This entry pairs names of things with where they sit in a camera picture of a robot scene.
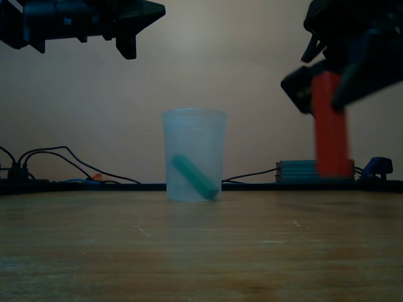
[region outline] wire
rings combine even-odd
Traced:
[[[117,181],[89,181],[87,179],[69,179],[67,181],[61,181],[61,182],[66,182],[66,183],[71,183],[71,182],[83,182],[85,184],[121,184],[120,182]]]
[[[223,183],[224,182],[228,182],[228,183],[230,183],[230,184],[245,184],[245,182],[239,182],[239,181],[222,181]]]
[[[26,155],[30,154],[30,155],[25,159],[25,163],[27,163],[27,162],[28,162],[28,159],[31,157],[31,154],[32,154],[33,152],[51,151],[51,150],[59,150],[59,149],[66,149],[66,150],[75,158],[76,161],[78,161],[80,164],[85,165],[86,167],[88,167],[88,168],[90,168],[90,169],[92,169],[92,170],[94,170],[94,171],[96,171],[96,172],[99,172],[99,173],[101,173],[101,174],[104,174],[104,175],[107,175],[107,176],[110,176],[110,177],[114,177],[114,178],[117,178],[117,179],[123,179],[123,180],[125,180],[125,181],[131,181],[131,182],[135,182],[136,184],[141,184],[141,182],[136,181],[136,180],[134,180],[134,179],[127,178],[127,177],[122,177],[122,176],[118,176],[118,175],[114,175],[114,174],[111,174],[111,173],[107,173],[107,172],[104,172],[104,171],[102,171],[102,170],[99,170],[99,169],[97,169],[97,168],[95,168],[95,167],[93,167],[93,166],[91,166],[91,165],[89,165],[89,164],[83,162],[81,159],[79,159],[79,158],[72,152],[72,150],[70,150],[69,147],[66,147],[66,146],[60,146],[60,147],[54,147],[54,148],[41,148],[41,149],[35,149],[35,150],[27,151],[27,152],[25,152],[23,155],[21,155],[21,157],[20,157],[20,159],[18,160],[18,162],[21,163],[22,160],[24,159],[24,157],[25,157]]]
[[[15,164],[15,158],[14,158],[14,156],[13,156],[13,154],[11,154],[10,152],[8,152],[5,148],[3,148],[3,147],[0,147],[0,150],[2,150],[5,154],[7,154],[9,157],[10,157],[10,159],[13,161],[13,164]]]
[[[65,158],[63,155],[54,153],[54,152],[48,152],[48,151],[37,151],[37,152],[33,152],[31,153],[25,160],[24,165],[28,164],[28,160],[30,159],[31,156],[34,156],[36,154],[52,154],[54,156],[58,156],[61,159],[65,160],[66,162],[68,162],[70,165],[73,165],[74,167],[76,167],[77,169],[79,169],[85,176],[87,176],[88,178],[92,178],[86,171],[82,170],[78,165],[76,165],[75,163],[73,163],[72,161],[68,160],[67,158]]]
[[[263,172],[258,172],[258,173],[252,173],[252,174],[245,174],[245,175],[241,175],[241,176],[235,176],[235,177],[231,177],[228,179],[223,180],[222,182],[229,182],[229,181],[233,181],[234,179],[239,179],[239,178],[244,178],[244,177],[250,177],[250,176],[255,176],[255,175],[262,175],[262,174],[267,174],[270,172],[274,172],[277,171],[277,169],[271,169],[268,171],[263,171]]]
[[[86,184],[99,184],[99,181],[89,181],[87,179],[81,179],[81,178],[69,179],[68,181],[60,181],[60,182],[64,182],[64,183],[83,182]]]

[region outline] blue clip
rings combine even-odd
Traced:
[[[374,157],[361,173],[362,179],[377,179],[380,175],[381,180],[386,181],[386,175],[393,173],[393,164],[391,159],[385,157]]]

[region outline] red block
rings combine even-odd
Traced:
[[[317,169],[325,179],[354,177],[354,167],[349,160],[346,114],[332,107],[339,81],[339,75],[325,71],[312,82]]]

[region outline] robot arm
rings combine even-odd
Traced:
[[[19,0],[21,13],[0,0],[0,40],[15,49],[31,45],[45,53],[45,41],[89,36],[116,38],[128,60],[137,57],[136,36],[165,15],[161,4],[145,0]]]
[[[341,76],[334,109],[403,79],[403,1],[314,0],[304,27],[312,39],[302,61],[325,60],[281,83],[301,112],[312,113],[312,78],[324,70]]]

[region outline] blue object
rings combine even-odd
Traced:
[[[203,198],[213,200],[220,192],[220,188],[186,156],[175,155],[172,163]]]
[[[81,182],[83,184],[101,184],[99,181],[88,181],[86,179],[81,179],[81,178],[69,179],[68,181],[61,181],[61,182],[65,182],[65,183]]]
[[[380,175],[381,180],[386,181],[386,175],[393,173],[393,164],[391,159],[385,157],[374,157],[361,173],[362,179],[377,179]]]

